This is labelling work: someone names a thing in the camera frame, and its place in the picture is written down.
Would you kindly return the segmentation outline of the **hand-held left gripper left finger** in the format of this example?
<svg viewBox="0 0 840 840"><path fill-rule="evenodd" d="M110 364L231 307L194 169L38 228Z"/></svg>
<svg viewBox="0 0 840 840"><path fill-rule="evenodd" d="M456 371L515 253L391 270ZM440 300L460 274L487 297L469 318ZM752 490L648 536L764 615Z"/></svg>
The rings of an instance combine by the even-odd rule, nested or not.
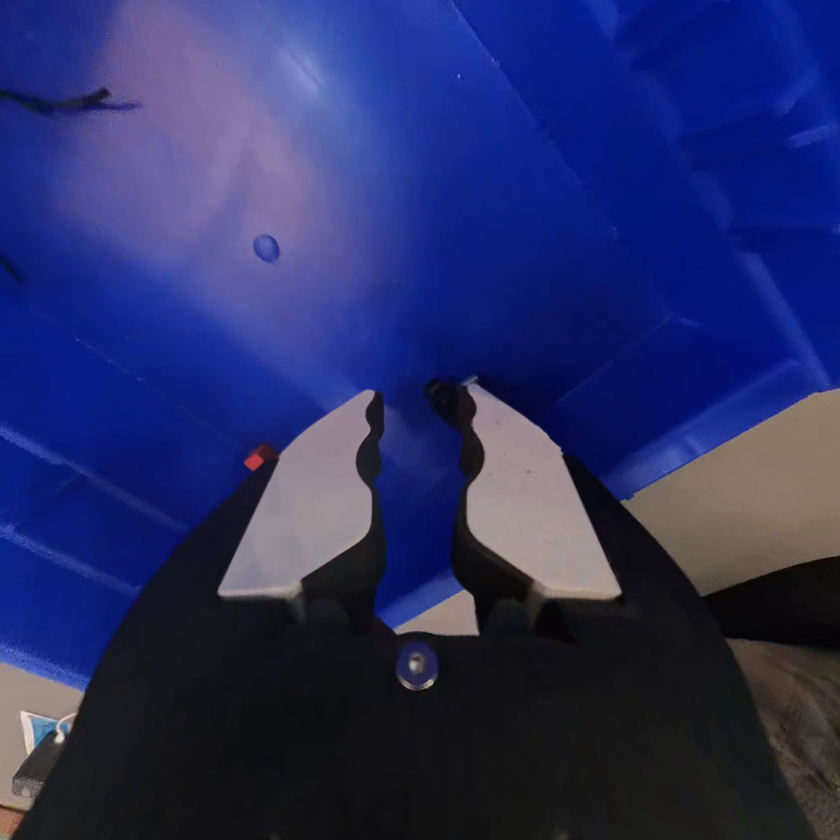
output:
<svg viewBox="0 0 840 840"><path fill-rule="evenodd" d="M383 395L367 390L280 453L218 587L221 599L283 601L299 615L332 601L355 631L370 628L386 563L375 487L384 429Z"/></svg>

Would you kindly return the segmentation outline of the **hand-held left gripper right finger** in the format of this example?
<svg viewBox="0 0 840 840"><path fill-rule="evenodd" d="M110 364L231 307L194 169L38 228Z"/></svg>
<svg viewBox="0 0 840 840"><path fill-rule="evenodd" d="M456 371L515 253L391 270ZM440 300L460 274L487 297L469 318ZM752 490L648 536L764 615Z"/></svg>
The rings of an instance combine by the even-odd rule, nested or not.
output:
<svg viewBox="0 0 840 840"><path fill-rule="evenodd" d="M471 382L455 388L461 436L451 567L485 629L499 602L533 626L552 602L607 604L623 593L564 452L540 426Z"/></svg>

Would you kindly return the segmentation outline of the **small black spring part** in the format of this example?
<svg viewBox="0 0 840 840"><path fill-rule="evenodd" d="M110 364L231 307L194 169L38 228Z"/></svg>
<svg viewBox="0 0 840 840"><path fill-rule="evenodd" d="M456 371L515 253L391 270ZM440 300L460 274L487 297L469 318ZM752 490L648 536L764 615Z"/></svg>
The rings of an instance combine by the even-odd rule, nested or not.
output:
<svg viewBox="0 0 840 840"><path fill-rule="evenodd" d="M478 384L478 377L472 375L461 382L433 379L424 386L427 403L434 413L449 427L459 429L459 406L461 393L469 385Z"/></svg>

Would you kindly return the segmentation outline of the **blue plastic bin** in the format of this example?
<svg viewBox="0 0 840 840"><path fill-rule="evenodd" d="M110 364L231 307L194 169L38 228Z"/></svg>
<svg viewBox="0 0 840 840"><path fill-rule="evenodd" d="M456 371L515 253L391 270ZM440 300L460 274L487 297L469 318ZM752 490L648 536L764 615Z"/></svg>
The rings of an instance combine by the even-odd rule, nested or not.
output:
<svg viewBox="0 0 840 840"><path fill-rule="evenodd" d="M81 689L180 538L385 397L397 627L475 375L621 499L838 387L838 2L2 2L2 662Z"/></svg>

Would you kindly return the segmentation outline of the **black thread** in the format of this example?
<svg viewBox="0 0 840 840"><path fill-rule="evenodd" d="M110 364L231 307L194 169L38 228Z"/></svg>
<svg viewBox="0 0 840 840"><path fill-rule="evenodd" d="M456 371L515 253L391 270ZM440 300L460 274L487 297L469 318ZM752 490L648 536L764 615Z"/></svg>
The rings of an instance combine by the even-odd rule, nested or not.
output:
<svg viewBox="0 0 840 840"><path fill-rule="evenodd" d="M107 87L61 99L42 98L34 94L2 89L1 102L14 104L28 112L51 118L99 111L131 112L142 108L142 103L138 101L114 99Z"/></svg>

